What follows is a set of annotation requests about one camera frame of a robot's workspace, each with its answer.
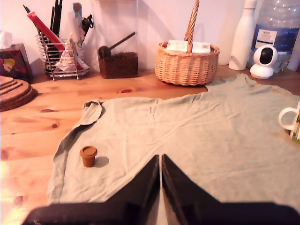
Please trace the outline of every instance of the brown pot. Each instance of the brown pot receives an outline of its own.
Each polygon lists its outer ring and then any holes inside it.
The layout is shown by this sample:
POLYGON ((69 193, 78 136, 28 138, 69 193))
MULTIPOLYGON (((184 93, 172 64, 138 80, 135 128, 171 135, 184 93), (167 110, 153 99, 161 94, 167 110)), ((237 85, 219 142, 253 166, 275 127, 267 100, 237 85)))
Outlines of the brown pot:
POLYGON ((92 167, 95 163, 95 156, 98 151, 93 146, 86 146, 82 148, 79 155, 82 157, 82 162, 85 167, 92 167))

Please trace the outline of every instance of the basket handle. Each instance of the basket handle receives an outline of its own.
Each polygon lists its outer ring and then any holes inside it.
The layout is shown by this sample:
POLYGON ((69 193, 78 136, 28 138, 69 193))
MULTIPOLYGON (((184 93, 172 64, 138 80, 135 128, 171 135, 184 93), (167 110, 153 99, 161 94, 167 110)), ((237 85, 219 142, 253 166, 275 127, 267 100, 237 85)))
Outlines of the basket handle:
POLYGON ((184 40, 187 41, 187 52, 191 53, 193 50, 193 35, 194 35, 194 28, 196 24, 196 18, 199 9, 199 0, 196 0, 191 17, 188 22, 187 32, 184 36, 184 40))

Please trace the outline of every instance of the coffee grounds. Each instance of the coffee grounds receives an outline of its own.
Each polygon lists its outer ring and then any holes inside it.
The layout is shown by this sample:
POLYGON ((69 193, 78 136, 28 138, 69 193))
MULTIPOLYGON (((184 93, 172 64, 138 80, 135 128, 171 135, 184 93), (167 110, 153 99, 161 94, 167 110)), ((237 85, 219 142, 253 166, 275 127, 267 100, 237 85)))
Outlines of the coffee grounds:
POLYGON ((120 52, 105 59, 99 59, 100 74, 104 78, 137 77, 137 53, 120 52))

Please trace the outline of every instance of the wire basket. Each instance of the wire basket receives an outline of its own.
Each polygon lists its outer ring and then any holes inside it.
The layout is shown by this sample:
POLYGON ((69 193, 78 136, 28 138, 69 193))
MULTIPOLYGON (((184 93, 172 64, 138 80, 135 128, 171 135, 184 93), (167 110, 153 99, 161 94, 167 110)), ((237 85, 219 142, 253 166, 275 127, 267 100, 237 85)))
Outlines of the wire basket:
POLYGON ((187 86, 207 84, 214 78, 218 68, 219 48, 210 45, 210 53, 192 53, 198 8, 199 0, 196 0, 184 38, 188 41, 187 52, 166 50, 168 42, 159 44, 155 58, 155 74, 161 81, 187 86))
MULTIPOLYGON (((89 72, 89 69, 77 69, 76 61, 74 58, 74 53, 76 52, 76 49, 74 49, 74 45, 71 45, 71 50, 65 50, 65 52, 71 52, 70 57, 61 57, 63 50, 58 50, 41 31, 38 32, 38 35, 36 35, 36 37, 39 51, 41 53, 41 60, 44 64, 45 73, 47 76, 52 77, 54 81, 56 77, 77 77, 77 79, 79 80, 79 77, 84 76, 89 72), (56 68, 55 64, 60 59, 71 59, 70 61, 72 61, 72 63, 60 65, 60 68, 73 66, 74 69, 64 71, 56 68)), ((66 46, 67 44, 68 43, 64 40, 63 43, 59 43, 56 45, 66 46)))

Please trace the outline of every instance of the white mug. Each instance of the white mug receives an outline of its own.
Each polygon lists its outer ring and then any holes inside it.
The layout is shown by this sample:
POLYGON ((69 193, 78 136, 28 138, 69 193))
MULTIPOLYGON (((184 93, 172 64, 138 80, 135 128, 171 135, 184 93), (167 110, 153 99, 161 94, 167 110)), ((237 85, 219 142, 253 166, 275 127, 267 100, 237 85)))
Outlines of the white mug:
POLYGON ((300 143, 300 102, 298 102, 297 108, 285 108, 283 109, 280 114, 279 114, 279 123, 280 125, 287 130, 290 130, 290 137, 297 143, 300 143), (295 113, 295 118, 292 124, 283 124, 282 123, 282 117, 284 114, 288 112, 293 112, 295 113))

